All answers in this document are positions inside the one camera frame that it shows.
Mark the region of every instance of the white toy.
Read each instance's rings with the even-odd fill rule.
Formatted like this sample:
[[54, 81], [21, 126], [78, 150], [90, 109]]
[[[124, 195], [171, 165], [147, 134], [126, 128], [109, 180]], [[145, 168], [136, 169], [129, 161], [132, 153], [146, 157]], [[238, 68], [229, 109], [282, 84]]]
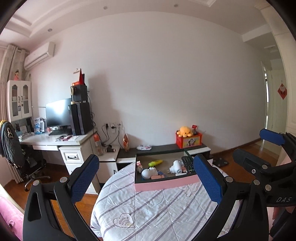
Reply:
[[174, 164], [170, 167], [170, 170], [168, 170], [170, 173], [182, 173], [182, 165], [180, 161], [175, 160]]
[[137, 171], [141, 173], [143, 171], [143, 166], [141, 165], [140, 161], [137, 161], [136, 165], [137, 165]]
[[149, 169], [144, 169], [141, 175], [144, 179], [150, 179], [152, 176], [157, 176], [158, 172], [155, 167], [150, 167]]

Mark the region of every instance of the curtain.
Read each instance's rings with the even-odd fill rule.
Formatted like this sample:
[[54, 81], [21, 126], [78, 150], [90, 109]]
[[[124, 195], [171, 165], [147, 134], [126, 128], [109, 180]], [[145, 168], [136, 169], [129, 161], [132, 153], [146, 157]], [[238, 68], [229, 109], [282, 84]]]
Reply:
[[[7, 120], [6, 114], [6, 83], [9, 79], [13, 80], [14, 73], [19, 70], [20, 80], [24, 67], [25, 50], [18, 50], [17, 47], [9, 44], [4, 52], [0, 65], [0, 120]], [[15, 167], [8, 165], [13, 179], [16, 183], [23, 179], [18, 174]]]

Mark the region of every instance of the drawer handle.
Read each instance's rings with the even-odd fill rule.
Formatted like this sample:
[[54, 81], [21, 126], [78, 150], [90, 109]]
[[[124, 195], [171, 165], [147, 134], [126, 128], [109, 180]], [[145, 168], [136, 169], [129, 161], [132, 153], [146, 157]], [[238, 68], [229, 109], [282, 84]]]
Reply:
[[75, 157], [69, 157], [68, 156], [68, 159], [78, 159], [76, 156]]

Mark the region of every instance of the red box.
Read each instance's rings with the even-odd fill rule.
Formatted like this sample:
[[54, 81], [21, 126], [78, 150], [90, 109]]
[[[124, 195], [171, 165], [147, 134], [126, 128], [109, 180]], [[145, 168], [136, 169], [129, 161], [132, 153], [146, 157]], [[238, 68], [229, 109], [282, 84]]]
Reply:
[[179, 137], [176, 133], [176, 144], [181, 149], [200, 146], [202, 144], [202, 134], [198, 132], [197, 135], [191, 137]]

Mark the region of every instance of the striped bedsheet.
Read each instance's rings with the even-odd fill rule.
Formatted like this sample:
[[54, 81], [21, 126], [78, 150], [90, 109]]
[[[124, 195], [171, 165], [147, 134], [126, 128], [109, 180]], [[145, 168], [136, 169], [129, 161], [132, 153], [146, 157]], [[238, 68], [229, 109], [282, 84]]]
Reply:
[[[91, 229], [97, 237], [104, 241], [191, 240], [217, 205], [203, 185], [136, 192], [134, 170], [135, 164], [130, 164], [102, 188], [91, 214]], [[228, 232], [238, 208], [239, 201], [220, 235]]]

